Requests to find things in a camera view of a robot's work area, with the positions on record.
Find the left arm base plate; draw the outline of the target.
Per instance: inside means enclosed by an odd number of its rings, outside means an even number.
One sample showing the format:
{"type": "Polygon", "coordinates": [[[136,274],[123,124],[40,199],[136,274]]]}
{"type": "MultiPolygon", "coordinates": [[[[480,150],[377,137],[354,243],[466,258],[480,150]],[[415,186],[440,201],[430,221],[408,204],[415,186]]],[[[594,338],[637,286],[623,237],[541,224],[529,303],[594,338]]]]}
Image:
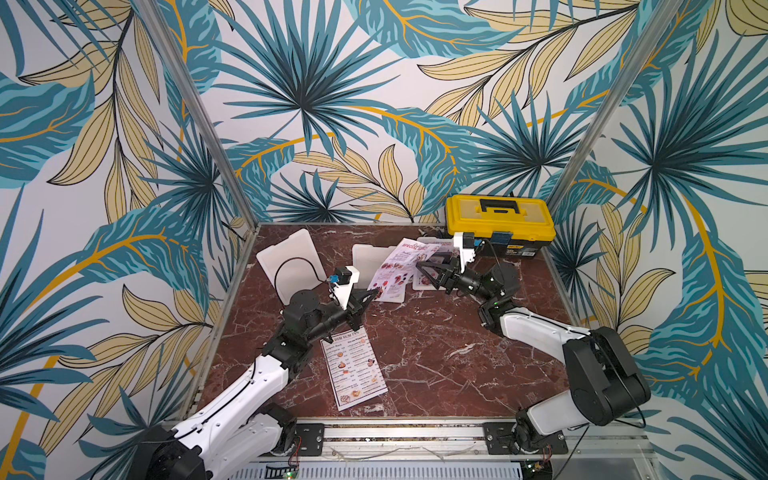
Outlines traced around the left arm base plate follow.
{"type": "Polygon", "coordinates": [[[285,427],[277,445],[271,451],[274,456],[289,455],[303,457],[319,457],[325,441],[325,425],[323,423],[298,423],[285,427]]]}

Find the pink menu sheet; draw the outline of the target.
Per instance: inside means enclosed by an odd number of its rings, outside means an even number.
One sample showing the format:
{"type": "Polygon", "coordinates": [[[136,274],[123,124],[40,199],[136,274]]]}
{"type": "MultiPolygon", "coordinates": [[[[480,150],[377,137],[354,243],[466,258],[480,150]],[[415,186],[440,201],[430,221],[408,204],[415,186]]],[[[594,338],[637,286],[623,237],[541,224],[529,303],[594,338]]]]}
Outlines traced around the pink menu sheet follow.
{"type": "Polygon", "coordinates": [[[378,288],[379,302],[402,303],[407,283],[416,272],[416,263],[427,260],[440,248],[439,243],[403,239],[376,269],[368,289],[378,288]]]}

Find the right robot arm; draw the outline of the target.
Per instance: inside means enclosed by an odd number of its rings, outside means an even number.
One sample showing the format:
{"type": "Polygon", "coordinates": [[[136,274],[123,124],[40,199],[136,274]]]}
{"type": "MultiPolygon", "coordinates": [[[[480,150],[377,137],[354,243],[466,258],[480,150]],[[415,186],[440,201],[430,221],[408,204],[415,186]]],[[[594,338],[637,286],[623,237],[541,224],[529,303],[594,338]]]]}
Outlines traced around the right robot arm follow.
{"type": "Polygon", "coordinates": [[[605,426],[651,398],[650,387],[620,335],[610,327],[568,326],[519,306],[519,274],[498,263],[479,274],[448,253],[441,262],[419,261],[417,270],[434,288],[455,290],[480,301],[478,315],[490,332],[525,343],[562,363],[569,389],[518,411],[502,439],[517,453],[565,453],[567,429],[605,426]]]}

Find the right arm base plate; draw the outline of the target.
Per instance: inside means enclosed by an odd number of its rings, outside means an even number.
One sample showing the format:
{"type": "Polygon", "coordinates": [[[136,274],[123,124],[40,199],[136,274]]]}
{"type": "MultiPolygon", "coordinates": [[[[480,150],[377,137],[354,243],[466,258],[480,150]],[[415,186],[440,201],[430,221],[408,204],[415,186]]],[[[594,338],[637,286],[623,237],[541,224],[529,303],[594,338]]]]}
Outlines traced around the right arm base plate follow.
{"type": "Polygon", "coordinates": [[[569,451],[561,431],[542,435],[525,422],[485,422],[482,430],[489,455],[549,455],[569,451]]]}

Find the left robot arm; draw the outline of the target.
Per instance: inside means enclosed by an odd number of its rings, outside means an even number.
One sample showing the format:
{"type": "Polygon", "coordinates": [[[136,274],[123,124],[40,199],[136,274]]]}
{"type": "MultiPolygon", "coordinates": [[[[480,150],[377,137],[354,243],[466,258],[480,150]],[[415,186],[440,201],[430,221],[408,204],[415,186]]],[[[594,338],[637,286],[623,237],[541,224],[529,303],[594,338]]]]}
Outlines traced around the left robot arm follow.
{"type": "Polygon", "coordinates": [[[302,371],[319,340],[337,327],[358,330],[376,289],[345,286],[323,304],[310,290],[295,293],[282,322],[251,366],[199,412],[171,429],[151,428],[139,443],[130,479],[227,479],[262,454],[297,448],[296,419],[271,399],[302,371]]]}

